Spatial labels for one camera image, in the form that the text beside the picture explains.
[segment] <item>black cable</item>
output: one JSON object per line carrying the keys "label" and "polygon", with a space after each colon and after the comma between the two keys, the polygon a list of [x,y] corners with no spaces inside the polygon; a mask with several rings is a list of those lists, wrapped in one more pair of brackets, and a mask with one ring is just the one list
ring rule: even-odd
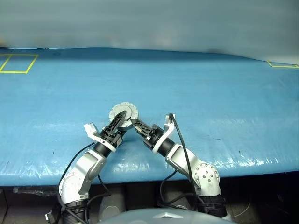
{"label": "black cable", "polygon": [[8,202],[7,202],[7,198],[6,198],[6,194],[5,194],[4,190],[3,190],[3,196],[4,196],[4,200],[5,200],[5,204],[6,204],[6,209],[5,209],[5,213],[4,213],[1,224],[4,224],[4,221],[5,221],[7,213],[8,213]]}
{"label": "black cable", "polygon": [[63,210],[65,210],[66,212],[68,212],[69,214],[71,214],[73,217],[75,217],[78,221],[82,222],[83,224],[87,224],[83,219],[81,219],[78,215],[76,215],[74,212],[72,212],[71,210],[67,209],[67,207],[65,206],[65,204],[63,203],[62,199],[61,199],[61,196],[60,196],[60,193],[59,193],[59,186],[60,186],[60,183],[62,181],[62,179],[64,178],[66,172],[68,171],[68,169],[70,168],[71,164],[74,162],[74,160],[76,159],[76,157],[81,153],[83,152],[85,149],[89,148],[90,146],[94,145],[95,143],[91,143],[89,144],[88,146],[85,146],[83,149],[79,150],[79,152],[76,153],[76,155],[72,158],[72,160],[70,161],[70,163],[67,165],[66,169],[64,170],[64,173],[62,174],[60,180],[59,180],[59,183],[58,183],[58,186],[57,186],[57,198],[58,198],[58,201],[62,207]]}
{"label": "black cable", "polygon": [[102,184],[102,186],[104,187],[105,189],[105,193],[104,194],[99,194],[99,195],[96,195],[94,197],[92,197],[91,199],[89,199],[89,201],[87,202],[87,206],[86,206],[86,210],[84,211],[84,217],[85,217],[85,221],[87,222],[87,224],[89,224],[89,221],[88,221],[88,209],[89,209],[89,205],[91,204],[91,202],[96,199],[96,198],[99,198],[99,197],[109,197],[111,196],[111,192],[110,190],[106,187],[106,185],[104,184],[104,182],[102,181],[102,179],[100,178],[100,175],[98,175],[98,179],[100,181],[100,183]]}
{"label": "black cable", "polygon": [[161,197],[161,201],[164,203],[164,204],[169,204],[168,202],[166,202],[164,200],[164,197],[163,197],[163,185],[164,183],[170,179],[171,177],[173,177],[175,174],[177,173],[177,171],[175,170],[172,174],[170,174],[168,177],[166,177],[160,184],[160,197]]}
{"label": "black cable", "polygon": [[191,187],[192,187],[192,191],[193,191],[193,194],[194,194],[194,210],[196,210],[197,195],[196,195],[196,191],[195,191],[195,186],[194,186],[194,181],[193,181],[193,176],[192,176],[192,171],[191,171],[190,161],[189,161],[189,157],[188,157],[188,154],[187,154],[187,150],[186,150],[185,142],[184,142],[183,136],[182,136],[182,134],[181,134],[181,132],[180,132],[180,130],[179,130],[177,121],[176,121],[176,119],[174,118],[173,114],[170,113],[169,116],[170,116],[171,120],[174,122],[174,126],[176,127],[176,130],[177,130],[177,132],[178,132],[179,139],[181,140],[181,143],[182,143],[182,146],[183,146],[183,150],[184,150],[184,154],[185,154],[185,158],[186,158],[186,162],[187,162],[187,166],[188,166],[189,180],[190,180]]}
{"label": "black cable", "polygon": [[186,197],[186,196],[194,196],[194,194],[193,193],[184,193],[184,194],[182,194],[182,195],[180,195],[180,196],[178,196],[178,197],[175,197],[175,198],[173,198],[173,199],[171,199],[170,201],[168,201],[168,202],[166,202],[165,201],[165,199],[164,199],[164,197],[163,197],[163,185],[164,185],[164,183],[168,180],[168,179],[170,179],[171,177],[173,177],[175,174],[176,174],[176,170],[172,173],[172,174],[170,174],[168,177],[166,177],[162,182],[161,182],[161,184],[160,184],[160,197],[161,197],[161,201],[162,201],[162,204],[163,205],[165,205],[165,206],[169,206],[169,207],[172,207],[172,208],[176,208],[176,209],[179,209],[177,206],[174,206],[174,205],[171,205],[172,203],[174,203],[174,202],[176,202],[176,201],[178,201],[179,199],[181,199],[181,198],[183,198],[183,197]]}

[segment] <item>white cable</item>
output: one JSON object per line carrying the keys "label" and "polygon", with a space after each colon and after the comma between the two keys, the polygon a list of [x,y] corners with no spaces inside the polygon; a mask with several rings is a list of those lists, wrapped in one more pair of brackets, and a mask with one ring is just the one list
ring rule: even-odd
{"label": "white cable", "polygon": [[232,218],[236,218],[236,217],[238,217],[240,215],[243,215],[249,209],[250,205],[251,205],[251,197],[250,197],[250,202],[249,202],[247,208],[243,212],[241,212],[240,214],[232,216]]}

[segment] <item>metal disc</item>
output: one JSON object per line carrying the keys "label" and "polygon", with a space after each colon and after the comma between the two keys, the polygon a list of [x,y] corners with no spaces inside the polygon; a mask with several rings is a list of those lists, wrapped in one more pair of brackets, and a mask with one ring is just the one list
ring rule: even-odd
{"label": "metal disc", "polygon": [[129,102],[123,102],[120,104],[115,105],[110,113],[109,113],[109,120],[112,121],[113,118],[120,112],[126,111],[126,118],[125,121],[123,122],[122,126],[119,127],[120,130],[126,131],[129,130],[133,127],[131,118],[138,119],[138,109],[137,107]]}

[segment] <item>wrinkled plastic sheet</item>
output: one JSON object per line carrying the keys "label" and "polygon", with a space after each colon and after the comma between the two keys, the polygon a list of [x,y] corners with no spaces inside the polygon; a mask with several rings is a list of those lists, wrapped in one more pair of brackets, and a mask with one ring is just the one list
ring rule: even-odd
{"label": "wrinkled plastic sheet", "polygon": [[[299,69],[150,50],[0,53],[39,54],[27,74],[0,73],[0,185],[57,184],[75,153],[91,142],[84,124],[104,127],[110,109],[124,101],[149,125],[163,128],[165,115],[176,113],[187,147],[221,177],[299,170]],[[25,62],[12,58],[4,69]],[[100,175],[107,183],[137,182],[171,172],[130,130]]]}

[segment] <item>yellow tape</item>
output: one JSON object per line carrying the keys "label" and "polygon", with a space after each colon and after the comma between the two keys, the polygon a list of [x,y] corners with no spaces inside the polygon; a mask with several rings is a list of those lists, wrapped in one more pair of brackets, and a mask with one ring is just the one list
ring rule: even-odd
{"label": "yellow tape", "polygon": [[8,56],[7,59],[5,60],[5,62],[1,65],[0,72],[4,68],[4,66],[8,63],[8,61],[10,60],[11,57],[12,57],[12,55]]}
{"label": "yellow tape", "polygon": [[267,61],[267,63],[273,68],[289,68],[289,69],[299,69],[297,64],[290,66],[290,65],[273,65],[271,62]]}
{"label": "yellow tape", "polygon": [[[0,67],[0,73],[16,73],[16,74],[27,74],[38,58],[37,54],[0,54],[0,56],[8,56],[5,62]],[[26,71],[2,71],[2,69],[5,67],[5,65],[8,63],[8,61],[12,56],[34,56],[34,59],[30,63]]]}

